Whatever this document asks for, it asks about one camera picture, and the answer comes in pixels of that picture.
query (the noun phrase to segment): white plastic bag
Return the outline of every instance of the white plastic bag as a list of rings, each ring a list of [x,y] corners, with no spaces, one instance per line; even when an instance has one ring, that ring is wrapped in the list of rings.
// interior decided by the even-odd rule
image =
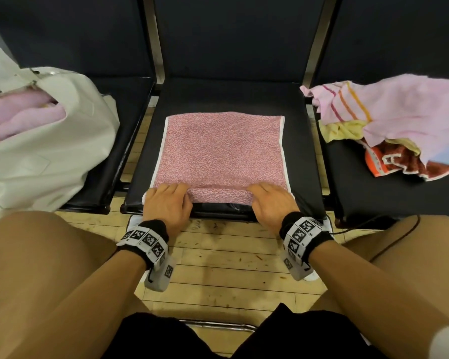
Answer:
[[[31,85],[63,105],[66,117],[0,142],[0,217],[60,208],[109,155],[120,126],[114,99],[102,97],[86,76],[52,67],[20,69],[0,49],[0,91]]]

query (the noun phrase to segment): forearm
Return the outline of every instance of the forearm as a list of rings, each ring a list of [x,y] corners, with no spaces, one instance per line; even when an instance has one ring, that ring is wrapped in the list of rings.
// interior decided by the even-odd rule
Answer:
[[[390,358],[427,358],[433,336],[449,326],[417,293],[333,241],[312,251],[309,262],[349,319]]]
[[[99,358],[145,270],[141,257],[118,252],[31,330],[9,359]]]

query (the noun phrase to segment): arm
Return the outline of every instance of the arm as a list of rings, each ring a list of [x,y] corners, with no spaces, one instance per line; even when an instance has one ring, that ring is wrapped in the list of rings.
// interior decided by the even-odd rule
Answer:
[[[143,219],[162,220],[168,236],[175,237],[190,217],[192,203],[187,188],[173,184],[150,189]],[[139,255],[117,252],[33,328],[8,358],[101,357],[145,271],[145,261]]]
[[[284,217],[299,211],[280,187],[260,183],[248,190],[258,221],[276,235]],[[417,293],[334,241],[318,245],[309,262],[348,318],[391,358],[427,358],[434,335],[449,326],[449,318]]]

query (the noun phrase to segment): pink cloth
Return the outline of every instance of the pink cloth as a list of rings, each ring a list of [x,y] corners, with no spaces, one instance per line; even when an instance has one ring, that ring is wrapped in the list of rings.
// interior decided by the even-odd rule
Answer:
[[[187,113],[167,118],[161,161],[152,185],[188,183],[193,202],[251,205],[251,184],[288,189],[281,148],[283,116],[237,112]]]
[[[301,90],[314,97],[325,125],[367,120],[363,135],[371,147],[406,137],[424,164],[449,147],[449,79],[404,74],[366,86],[346,81]]]
[[[0,98],[0,141],[66,116],[62,105],[49,103],[53,100],[41,90],[6,95]]]

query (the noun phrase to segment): chair backrest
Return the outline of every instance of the chair backrest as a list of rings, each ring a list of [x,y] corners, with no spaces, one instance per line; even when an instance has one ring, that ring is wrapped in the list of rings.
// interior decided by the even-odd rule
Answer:
[[[0,0],[0,35],[22,68],[155,76],[143,0]]]
[[[449,78],[449,0],[338,0],[312,85]]]
[[[155,0],[167,77],[302,82],[324,0]]]

